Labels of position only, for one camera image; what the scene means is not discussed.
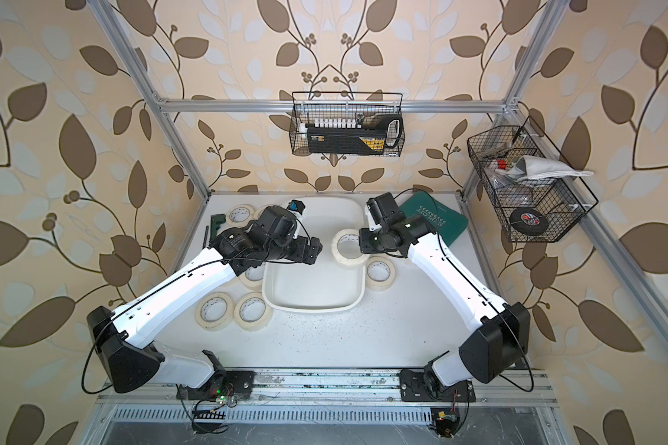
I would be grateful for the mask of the white plastic storage tray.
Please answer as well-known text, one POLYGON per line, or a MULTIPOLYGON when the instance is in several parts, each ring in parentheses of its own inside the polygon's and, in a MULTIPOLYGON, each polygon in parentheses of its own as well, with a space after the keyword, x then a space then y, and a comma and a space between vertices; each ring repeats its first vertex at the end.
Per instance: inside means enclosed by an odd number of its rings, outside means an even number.
POLYGON ((262 294, 273 308, 292 313, 336 313, 363 298, 366 266, 344 268, 335 261, 331 242, 339 231, 365 226, 363 207, 350 198, 306 197, 304 226, 323 250, 313 265, 267 263, 262 294))

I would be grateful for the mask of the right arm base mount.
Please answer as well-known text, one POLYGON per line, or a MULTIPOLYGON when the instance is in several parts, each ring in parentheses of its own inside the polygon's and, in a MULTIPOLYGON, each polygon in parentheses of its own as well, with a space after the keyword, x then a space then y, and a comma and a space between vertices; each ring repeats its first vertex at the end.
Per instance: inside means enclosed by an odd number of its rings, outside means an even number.
POLYGON ((432 371, 403 369, 399 375, 401 400, 421 403, 475 402, 476 395, 471 380, 445 387, 432 371))

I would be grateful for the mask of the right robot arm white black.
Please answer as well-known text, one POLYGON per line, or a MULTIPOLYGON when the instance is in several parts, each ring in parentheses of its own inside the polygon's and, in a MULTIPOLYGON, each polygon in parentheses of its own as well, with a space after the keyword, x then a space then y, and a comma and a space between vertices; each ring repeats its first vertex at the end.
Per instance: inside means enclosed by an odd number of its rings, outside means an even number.
POLYGON ((359 230, 360 250, 397 252, 409 259, 452 303, 467 329, 468 337, 456 350, 429 363, 434 384, 448 388, 471 379, 489 383, 519 361, 530 365, 531 317, 523 304, 509 304, 488 289, 443 244, 431 222, 420 214, 405 215, 392 194, 370 198, 365 214, 369 226, 359 230))

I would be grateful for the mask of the masking tape roll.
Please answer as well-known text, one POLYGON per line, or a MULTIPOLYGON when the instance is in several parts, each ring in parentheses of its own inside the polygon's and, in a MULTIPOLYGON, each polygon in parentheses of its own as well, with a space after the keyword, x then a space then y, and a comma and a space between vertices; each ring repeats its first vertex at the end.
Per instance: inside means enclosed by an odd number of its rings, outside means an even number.
POLYGON ((233 227, 243 227, 255 216, 255 209, 247 204, 240 204, 226 213, 226 222, 233 227))
POLYGON ((372 256, 366 266, 366 286, 373 291, 390 289, 396 278, 393 263, 384 257, 372 256))
POLYGON ((248 332, 264 329, 272 316, 273 309, 259 292, 252 292, 242 297, 234 310, 236 324, 248 332))
POLYGON ((365 265, 370 258, 360 247, 360 233, 356 229, 339 231, 331 242, 335 261, 344 268, 356 268, 365 265))
POLYGON ((205 330, 222 330, 233 322, 234 308, 235 304, 227 293, 213 292, 198 302, 195 319, 205 330))
POLYGON ((258 267, 250 267, 239 276, 239 280, 247 289, 259 291, 262 288, 264 276, 265 265, 260 265, 258 267))

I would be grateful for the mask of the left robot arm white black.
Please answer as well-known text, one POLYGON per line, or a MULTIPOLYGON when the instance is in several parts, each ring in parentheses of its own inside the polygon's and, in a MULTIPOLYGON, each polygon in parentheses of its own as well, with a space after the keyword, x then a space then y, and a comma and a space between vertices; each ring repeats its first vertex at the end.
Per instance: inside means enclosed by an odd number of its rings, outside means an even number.
POLYGON ((304 210, 300 200, 268 206, 258 219, 217 235, 190 263, 131 303, 91 311, 91 353, 98 356, 113 390, 128 393, 164 383, 215 392, 225 371, 212 352, 169 348, 156 337, 181 313, 250 268, 276 261, 314 264, 322 243, 299 235, 304 210))

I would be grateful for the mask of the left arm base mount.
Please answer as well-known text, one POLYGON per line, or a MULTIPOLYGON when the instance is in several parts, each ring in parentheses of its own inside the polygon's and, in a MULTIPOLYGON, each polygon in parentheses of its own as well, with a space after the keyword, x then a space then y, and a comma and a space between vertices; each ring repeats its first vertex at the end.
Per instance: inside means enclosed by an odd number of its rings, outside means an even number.
POLYGON ((198 389, 178 386, 176 398, 180 401, 225 403, 226 400, 247 400, 254 388, 256 372, 252 370, 216 371, 198 389))

